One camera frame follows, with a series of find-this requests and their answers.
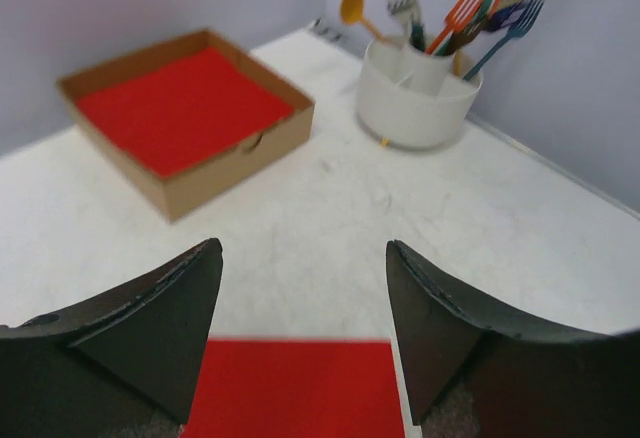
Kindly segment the red paper napkin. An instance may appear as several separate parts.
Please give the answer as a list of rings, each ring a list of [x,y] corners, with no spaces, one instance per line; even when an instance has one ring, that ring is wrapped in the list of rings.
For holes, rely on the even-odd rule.
[[[208,342],[186,437],[402,437],[386,341]]]

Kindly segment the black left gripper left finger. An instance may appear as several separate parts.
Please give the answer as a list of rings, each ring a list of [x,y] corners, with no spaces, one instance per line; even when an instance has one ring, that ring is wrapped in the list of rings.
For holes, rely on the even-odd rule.
[[[2,436],[179,436],[222,269],[209,238],[94,297],[2,326]]]

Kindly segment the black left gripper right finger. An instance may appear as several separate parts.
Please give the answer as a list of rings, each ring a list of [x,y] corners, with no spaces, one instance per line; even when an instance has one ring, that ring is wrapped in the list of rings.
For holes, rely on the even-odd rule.
[[[386,277],[412,423],[425,437],[635,437],[639,334],[519,310],[405,243]]]

